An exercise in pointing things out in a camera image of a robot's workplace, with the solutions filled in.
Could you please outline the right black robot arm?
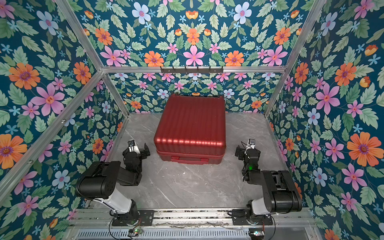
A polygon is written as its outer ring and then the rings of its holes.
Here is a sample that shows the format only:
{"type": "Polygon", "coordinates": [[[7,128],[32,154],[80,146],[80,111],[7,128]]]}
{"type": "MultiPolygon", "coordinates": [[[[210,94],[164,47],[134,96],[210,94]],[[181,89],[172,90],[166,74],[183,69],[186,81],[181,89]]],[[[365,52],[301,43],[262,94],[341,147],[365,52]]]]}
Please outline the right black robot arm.
{"type": "Polygon", "coordinates": [[[237,146],[235,156],[244,164],[243,181],[249,185],[262,187],[260,199],[250,200],[243,210],[232,210],[233,220],[245,219],[256,225],[273,214],[300,212],[303,208],[301,194],[288,171],[267,171],[259,169],[261,151],[250,146],[237,146]]]}

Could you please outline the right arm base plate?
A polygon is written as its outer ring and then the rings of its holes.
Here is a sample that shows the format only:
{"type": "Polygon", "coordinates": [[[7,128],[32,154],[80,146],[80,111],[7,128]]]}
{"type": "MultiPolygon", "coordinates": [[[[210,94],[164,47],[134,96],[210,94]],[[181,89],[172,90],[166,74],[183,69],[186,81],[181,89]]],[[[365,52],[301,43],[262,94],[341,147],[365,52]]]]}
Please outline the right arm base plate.
{"type": "Polygon", "coordinates": [[[269,215],[254,215],[245,209],[233,209],[228,212],[228,215],[235,226],[271,226],[273,225],[272,217],[269,215]]]}

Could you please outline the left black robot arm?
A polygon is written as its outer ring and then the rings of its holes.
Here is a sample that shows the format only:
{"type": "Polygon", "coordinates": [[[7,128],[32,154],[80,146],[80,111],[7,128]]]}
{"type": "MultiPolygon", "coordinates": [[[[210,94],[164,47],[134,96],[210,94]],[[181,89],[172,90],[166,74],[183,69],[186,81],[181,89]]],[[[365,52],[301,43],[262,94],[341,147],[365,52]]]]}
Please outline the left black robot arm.
{"type": "Polygon", "coordinates": [[[135,225],[140,213],[134,200],[125,197],[116,187],[137,187],[142,179],[143,160],[151,155],[147,144],[139,149],[135,140],[128,141],[123,151],[125,167],[119,161],[95,162],[82,174],[76,186],[78,196],[103,204],[115,220],[135,225]]]}

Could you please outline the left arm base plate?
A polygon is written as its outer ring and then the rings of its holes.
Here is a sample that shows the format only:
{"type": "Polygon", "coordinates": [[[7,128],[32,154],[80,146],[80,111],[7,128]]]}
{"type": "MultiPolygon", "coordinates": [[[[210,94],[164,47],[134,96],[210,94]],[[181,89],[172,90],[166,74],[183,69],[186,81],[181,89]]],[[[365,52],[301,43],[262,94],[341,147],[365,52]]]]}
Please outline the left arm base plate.
{"type": "Polygon", "coordinates": [[[115,214],[113,227],[151,226],[154,220],[154,210],[131,210],[126,214],[115,214]]]}

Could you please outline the red hard-shell suitcase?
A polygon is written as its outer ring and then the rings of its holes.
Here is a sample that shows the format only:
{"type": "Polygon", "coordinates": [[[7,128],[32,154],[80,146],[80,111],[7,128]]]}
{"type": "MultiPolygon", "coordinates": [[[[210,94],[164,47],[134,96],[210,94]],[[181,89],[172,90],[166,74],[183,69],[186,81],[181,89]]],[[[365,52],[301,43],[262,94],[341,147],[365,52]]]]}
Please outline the red hard-shell suitcase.
{"type": "Polygon", "coordinates": [[[162,113],[154,143],[165,162],[219,165],[226,153],[224,97],[172,94],[162,113]]]}

